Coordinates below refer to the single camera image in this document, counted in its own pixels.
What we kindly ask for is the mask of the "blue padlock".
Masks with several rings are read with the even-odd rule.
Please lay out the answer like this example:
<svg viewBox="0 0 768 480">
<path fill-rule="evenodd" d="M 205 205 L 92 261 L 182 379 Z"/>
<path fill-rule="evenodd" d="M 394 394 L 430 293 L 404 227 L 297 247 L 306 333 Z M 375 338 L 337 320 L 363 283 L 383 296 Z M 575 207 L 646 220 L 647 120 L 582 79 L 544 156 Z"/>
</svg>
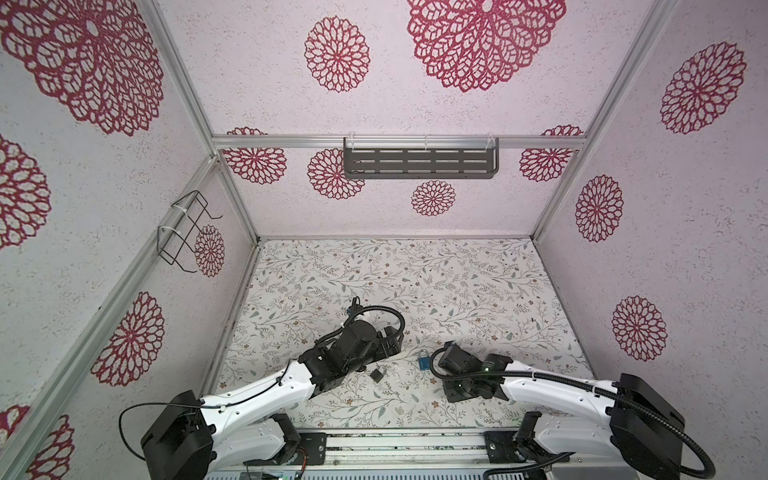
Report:
<svg viewBox="0 0 768 480">
<path fill-rule="evenodd" d="M 426 350 L 422 350 L 418 355 L 417 364 L 420 371 L 429 371 L 432 365 L 431 354 Z"/>
</svg>

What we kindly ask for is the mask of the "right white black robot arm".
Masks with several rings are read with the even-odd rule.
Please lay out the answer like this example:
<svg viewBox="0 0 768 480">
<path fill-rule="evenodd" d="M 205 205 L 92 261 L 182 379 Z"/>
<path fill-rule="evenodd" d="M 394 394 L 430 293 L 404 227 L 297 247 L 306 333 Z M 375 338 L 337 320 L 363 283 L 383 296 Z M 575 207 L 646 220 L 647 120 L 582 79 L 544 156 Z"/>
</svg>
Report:
<svg viewBox="0 0 768 480">
<path fill-rule="evenodd" d="M 682 414 L 643 379 L 623 374 L 616 382 L 559 376 L 508 356 L 479 359 L 449 342 L 429 360 L 451 403 L 497 398 L 530 403 L 513 430 L 487 433 L 493 464 L 533 467 L 532 477 L 578 454 L 622 460 L 651 479 L 682 475 Z"/>
</svg>

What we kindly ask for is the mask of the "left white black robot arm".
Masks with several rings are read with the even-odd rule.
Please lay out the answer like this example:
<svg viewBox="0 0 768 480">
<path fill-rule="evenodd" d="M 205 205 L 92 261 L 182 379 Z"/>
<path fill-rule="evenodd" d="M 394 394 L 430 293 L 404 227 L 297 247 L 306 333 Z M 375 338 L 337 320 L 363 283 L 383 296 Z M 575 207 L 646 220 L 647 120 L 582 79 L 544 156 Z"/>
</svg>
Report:
<svg viewBox="0 0 768 480">
<path fill-rule="evenodd" d="M 352 320 L 331 343 L 318 343 L 282 370 L 219 395 L 187 390 L 161 403 L 140 441 L 153 479 L 203 479 L 234 464 L 279 465 L 300 436 L 285 409 L 337 388 L 351 373 L 400 353 L 403 325 L 377 330 Z"/>
</svg>

